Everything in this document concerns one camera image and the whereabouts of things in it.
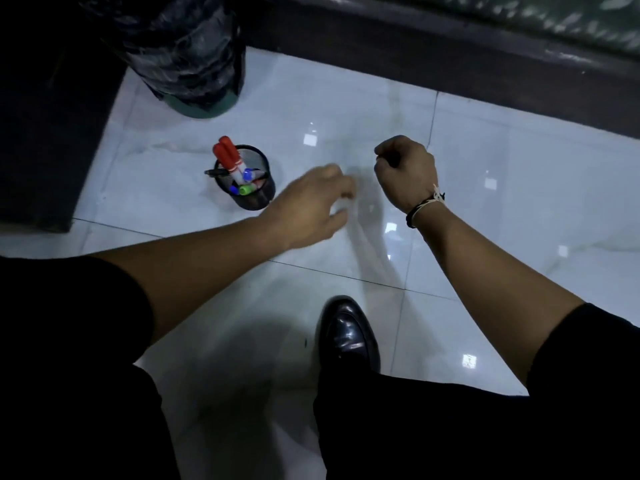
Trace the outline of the person's right hand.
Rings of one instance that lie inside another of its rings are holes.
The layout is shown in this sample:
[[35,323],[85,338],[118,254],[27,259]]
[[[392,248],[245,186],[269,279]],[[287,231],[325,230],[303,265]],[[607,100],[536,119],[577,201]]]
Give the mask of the person's right hand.
[[402,168],[392,168],[386,162],[376,160],[374,172],[389,202],[405,214],[430,196],[433,185],[438,184],[435,159],[427,149],[424,157]]

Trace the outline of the person's left hand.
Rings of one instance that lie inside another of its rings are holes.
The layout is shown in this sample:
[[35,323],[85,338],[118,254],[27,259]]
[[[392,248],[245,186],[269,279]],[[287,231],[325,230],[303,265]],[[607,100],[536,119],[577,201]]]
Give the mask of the person's left hand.
[[353,199],[355,179],[337,164],[315,167],[295,179],[257,218],[278,254],[305,248],[332,236],[320,236],[321,225],[336,202]]

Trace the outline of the person's right forearm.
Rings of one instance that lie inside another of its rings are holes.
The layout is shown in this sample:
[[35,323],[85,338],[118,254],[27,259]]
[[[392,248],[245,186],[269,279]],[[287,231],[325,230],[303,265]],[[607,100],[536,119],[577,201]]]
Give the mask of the person's right forearm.
[[526,387],[551,332],[585,301],[476,231],[442,203],[413,224],[471,318]]

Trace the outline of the person's left forearm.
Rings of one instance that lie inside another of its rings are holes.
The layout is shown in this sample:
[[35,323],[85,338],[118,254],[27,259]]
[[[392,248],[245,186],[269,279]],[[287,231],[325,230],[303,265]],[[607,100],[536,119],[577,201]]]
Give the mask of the person's left forearm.
[[154,315],[155,344],[233,282],[281,254],[286,243],[281,226],[259,216],[91,257],[117,266],[141,286]]

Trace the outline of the white wrist thread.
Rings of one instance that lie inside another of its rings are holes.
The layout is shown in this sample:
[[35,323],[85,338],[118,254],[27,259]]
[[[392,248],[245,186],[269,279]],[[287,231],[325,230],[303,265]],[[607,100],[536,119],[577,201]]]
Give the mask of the white wrist thread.
[[430,205],[432,203],[442,203],[445,204],[445,193],[441,192],[439,186],[437,184],[433,185],[433,192],[430,196],[420,201],[412,210],[414,214],[418,213],[423,207]]

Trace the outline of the black mesh pen holder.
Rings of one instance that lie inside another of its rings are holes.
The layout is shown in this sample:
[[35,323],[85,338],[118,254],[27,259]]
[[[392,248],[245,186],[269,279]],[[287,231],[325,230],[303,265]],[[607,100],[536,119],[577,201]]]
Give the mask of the black mesh pen holder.
[[[276,195],[276,183],[271,174],[271,165],[265,154],[263,154],[258,148],[247,144],[237,144],[236,147],[248,168],[261,169],[267,172],[267,175],[263,178],[266,179],[266,183],[257,192],[247,196],[240,196],[238,195],[238,186],[233,181],[232,177],[213,179],[220,190],[231,197],[231,199],[240,208],[248,211],[262,210],[272,202]],[[223,167],[219,161],[216,161],[213,169],[214,168]]]

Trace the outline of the dark wooden ledge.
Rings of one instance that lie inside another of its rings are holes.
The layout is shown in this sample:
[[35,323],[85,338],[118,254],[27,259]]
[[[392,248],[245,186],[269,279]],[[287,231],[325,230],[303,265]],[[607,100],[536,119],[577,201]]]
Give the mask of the dark wooden ledge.
[[640,139],[640,60],[384,0],[246,0],[248,46]]

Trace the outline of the black leather shoe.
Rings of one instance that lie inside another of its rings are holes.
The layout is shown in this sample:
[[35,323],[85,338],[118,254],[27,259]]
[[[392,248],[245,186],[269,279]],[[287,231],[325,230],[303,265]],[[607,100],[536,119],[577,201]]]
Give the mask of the black leather shoe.
[[349,296],[335,296],[325,304],[317,330],[317,352],[322,372],[381,372],[380,350],[372,327]]

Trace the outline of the red capped marker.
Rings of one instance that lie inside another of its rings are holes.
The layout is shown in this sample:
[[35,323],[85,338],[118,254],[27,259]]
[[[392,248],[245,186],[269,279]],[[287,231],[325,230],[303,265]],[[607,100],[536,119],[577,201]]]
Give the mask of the red capped marker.
[[228,136],[221,136],[218,142],[220,156],[218,160],[223,164],[236,181],[244,184],[247,182],[245,175],[247,166],[241,157],[239,150]]
[[235,145],[231,144],[230,147],[228,147],[228,145],[218,142],[213,145],[212,150],[222,167],[229,171],[236,185],[246,184],[243,178],[246,165],[239,156]]

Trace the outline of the green waste bin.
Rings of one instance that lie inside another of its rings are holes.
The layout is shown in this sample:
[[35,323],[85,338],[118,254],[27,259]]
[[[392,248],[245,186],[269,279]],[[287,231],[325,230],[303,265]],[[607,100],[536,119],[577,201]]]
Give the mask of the green waste bin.
[[192,119],[208,120],[228,112],[238,102],[239,96],[233,89],[227,88],[217,95],[205,95],[192,100],[179,99],[173,95],[161,98],[169,108]]

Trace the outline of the black trousers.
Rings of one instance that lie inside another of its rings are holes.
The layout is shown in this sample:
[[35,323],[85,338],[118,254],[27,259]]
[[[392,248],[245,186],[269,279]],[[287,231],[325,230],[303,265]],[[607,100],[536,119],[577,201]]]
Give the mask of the black trousers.
[[[6,371],[0,480],[182,480],[161,398],[139,367]],[[314,402],[326,480],[640,480],[631,390],[503,396],[353,369]]]

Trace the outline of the black plastic bin bag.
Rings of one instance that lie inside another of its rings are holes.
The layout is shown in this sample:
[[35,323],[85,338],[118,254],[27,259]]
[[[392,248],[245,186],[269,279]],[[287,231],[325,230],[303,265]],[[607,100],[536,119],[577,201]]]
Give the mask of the black plastic bin bag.
[[161,99],[240,94],[245,45],[226,0],[77,0],[100,39]]

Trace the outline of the black shirt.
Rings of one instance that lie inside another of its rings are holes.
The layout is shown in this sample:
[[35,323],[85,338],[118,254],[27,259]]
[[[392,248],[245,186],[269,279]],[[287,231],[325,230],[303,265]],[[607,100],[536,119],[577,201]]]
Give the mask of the black shirt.
[[[167,433],[161,397],[135,366],[151,344],[154,315],[126,272],[95,257],[0,257],[0,397],[5,412],[36,428],[110,431],[141,438]],[[444,420],[623,422],[640,416],[640,328],[594,305],[581,305],[537,353],[528,396],[400,379],[364,359],[322,365],[314,414],[320,428]]]

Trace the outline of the dark wooden cabinet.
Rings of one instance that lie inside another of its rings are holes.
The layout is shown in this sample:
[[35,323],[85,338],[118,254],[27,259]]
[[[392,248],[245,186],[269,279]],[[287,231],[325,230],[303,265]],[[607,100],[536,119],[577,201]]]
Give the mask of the dark wooden cabinet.
[[124,74],[74,0],[0,0],[0,223],[69,231]]

